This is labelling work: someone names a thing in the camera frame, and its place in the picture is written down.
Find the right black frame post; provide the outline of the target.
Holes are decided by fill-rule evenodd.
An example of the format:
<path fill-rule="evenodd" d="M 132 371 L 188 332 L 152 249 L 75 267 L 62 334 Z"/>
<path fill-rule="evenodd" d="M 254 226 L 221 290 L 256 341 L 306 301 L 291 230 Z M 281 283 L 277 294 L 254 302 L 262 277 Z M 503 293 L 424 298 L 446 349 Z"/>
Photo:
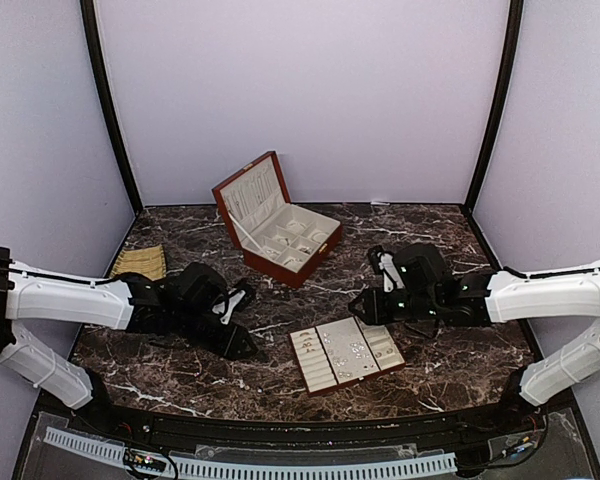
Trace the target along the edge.
<path fill-rule="evenodd" d="M 509 2 L 502 54 L 491 107 L 474 172 L 463 203 L 463 210 L 467 217 L 472 216 L 474 213 L 495 147 L 513 72 L 523 11 L 523 0 L 511 0 Z"/>

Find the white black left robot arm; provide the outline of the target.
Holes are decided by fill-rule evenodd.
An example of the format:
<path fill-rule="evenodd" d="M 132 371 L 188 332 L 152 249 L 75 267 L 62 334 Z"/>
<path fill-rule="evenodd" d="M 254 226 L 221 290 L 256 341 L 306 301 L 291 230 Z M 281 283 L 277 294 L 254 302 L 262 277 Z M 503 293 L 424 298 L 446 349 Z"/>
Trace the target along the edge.
<path fill-rule="evenodd" d="M 151 280 L 137 272 L 109 279 L 64 275 L 36 269 L 11 258 L 0 247 L 0 364 L 12 369 L 81 411 L 100 436 L 121 427 L 103 381 L 76 366 L 36 338 L 26 320 L 54 320 L 159 336 L 177 335 L 228 360 L 257 352 L 248 330 L 232 322 L 246 308 L 253 290 L 245 280 L 229 286 L 213 268 L 191 263 L 177 275 Z"/>

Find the black front table rail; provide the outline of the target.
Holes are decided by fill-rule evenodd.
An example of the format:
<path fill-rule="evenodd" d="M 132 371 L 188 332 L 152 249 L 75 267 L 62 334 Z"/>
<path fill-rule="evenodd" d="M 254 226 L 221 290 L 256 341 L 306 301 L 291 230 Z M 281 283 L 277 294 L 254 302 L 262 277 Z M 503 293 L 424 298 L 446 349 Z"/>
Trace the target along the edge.
<path fill-rule="evenodd" d="M 481 443 L 496 434 L 484 426 L 497 405 L 344 421 L 248 421 L 150 412 L 116 407 L 108 427 L 84 425 L 151 446 L 191 450 L 202 444 L 282 449 L 363 448 L 414 443 L 419 447 Z"/>

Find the red wooden jewelry box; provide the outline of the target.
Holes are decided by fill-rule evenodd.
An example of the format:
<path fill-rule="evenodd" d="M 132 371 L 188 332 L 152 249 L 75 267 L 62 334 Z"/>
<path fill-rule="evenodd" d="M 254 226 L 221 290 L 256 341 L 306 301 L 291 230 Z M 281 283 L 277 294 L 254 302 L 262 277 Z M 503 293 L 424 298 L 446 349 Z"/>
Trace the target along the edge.
<path fill-rule="evenodd" d="M 301 287 L 342 237 L 342 224 L 294 204 L 277 154 L 269 151 L 212 189 L 244 263 Z"/>

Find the black frame post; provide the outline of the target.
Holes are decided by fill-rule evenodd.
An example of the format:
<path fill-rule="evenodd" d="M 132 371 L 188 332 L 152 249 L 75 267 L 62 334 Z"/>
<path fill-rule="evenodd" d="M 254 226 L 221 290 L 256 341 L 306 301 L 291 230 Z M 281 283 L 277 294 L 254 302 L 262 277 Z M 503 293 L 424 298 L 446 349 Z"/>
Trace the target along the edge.
<path fill-rule="evenodd" d="M 127 198 L 134 215 L 137 216 L 143 211 L 144 206 L 124 145 L 123 135 L 118 122 L 114 99 L 109 84 L 98 28 L 96 3 L 93 0 L 80 0 L 79 5 L 92 74 L 106 130 Z"/>
<path fill-rule="evenodd" d="M 513 72 L 523 11 L 523 0 L 511 0 L 509 2 L 502 54 L 491 107 L 474 172 L 463 203 L 463 210 L 467 217 L 472 216 L 474 213 L 495 147 Z"/>

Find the woven bamboo tray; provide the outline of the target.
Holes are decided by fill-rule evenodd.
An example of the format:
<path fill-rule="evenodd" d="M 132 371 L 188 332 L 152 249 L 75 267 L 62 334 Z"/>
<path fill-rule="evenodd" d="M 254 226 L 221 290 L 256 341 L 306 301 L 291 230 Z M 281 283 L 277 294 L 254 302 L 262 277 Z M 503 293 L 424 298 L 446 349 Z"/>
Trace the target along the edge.
<path fill-rule="evenodd" d="M 164 278 L 167 268 L 163 246 L 121 251 L 114 261 L 110 276 L 122 273 L 138 273 L 150 280 Z"/>

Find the left black frame post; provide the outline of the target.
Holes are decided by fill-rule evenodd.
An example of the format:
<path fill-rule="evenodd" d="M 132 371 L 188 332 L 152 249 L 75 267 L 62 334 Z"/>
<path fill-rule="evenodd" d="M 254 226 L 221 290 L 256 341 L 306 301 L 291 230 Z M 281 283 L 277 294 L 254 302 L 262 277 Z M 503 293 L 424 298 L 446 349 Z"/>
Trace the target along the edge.
<path fill-rule="evenodd" d="M 137 216 L 143 211 L 144 206 L 124 145 L 123 135 L 118 122 L 114 99 L 109 84 L 98 28 L 96 3 L 93 0 L 80 0 L 79 5 L 92 74 L 106 130 L 127 198 L 134 215 Z"/>

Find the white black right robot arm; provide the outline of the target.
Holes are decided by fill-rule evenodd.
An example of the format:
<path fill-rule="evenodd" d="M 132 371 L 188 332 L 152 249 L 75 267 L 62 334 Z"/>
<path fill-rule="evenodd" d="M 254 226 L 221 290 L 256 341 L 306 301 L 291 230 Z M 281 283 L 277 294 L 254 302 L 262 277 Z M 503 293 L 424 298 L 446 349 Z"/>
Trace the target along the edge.
<path fill-rule="evenodd" d="M 363 289 L 351 313 L 371 326 L 434 320 L 451 327 L 487 327 L 530 318 L 591 317 L 593 324 L 543 360 L 510 375 L 490 424 L 514 432 L 529 412 L 600 371 L 600 260 L 554 271 L 523 273 L 510 267 L 453 275 L 433 244 L 391 253 L 368 251 L 380 287 Z"/>

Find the red jewelry tray insert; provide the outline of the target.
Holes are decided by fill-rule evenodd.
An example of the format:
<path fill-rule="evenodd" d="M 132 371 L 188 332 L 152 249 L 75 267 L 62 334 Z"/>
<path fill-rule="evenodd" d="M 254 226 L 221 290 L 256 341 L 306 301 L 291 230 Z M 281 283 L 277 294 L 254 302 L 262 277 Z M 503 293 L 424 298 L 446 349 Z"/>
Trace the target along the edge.
<path fill-rule="evenodd" d="M 355 317 L 289 334 L 307 393 L 323 395 L 392 373 L 406 362 L 388 329 Z"/>

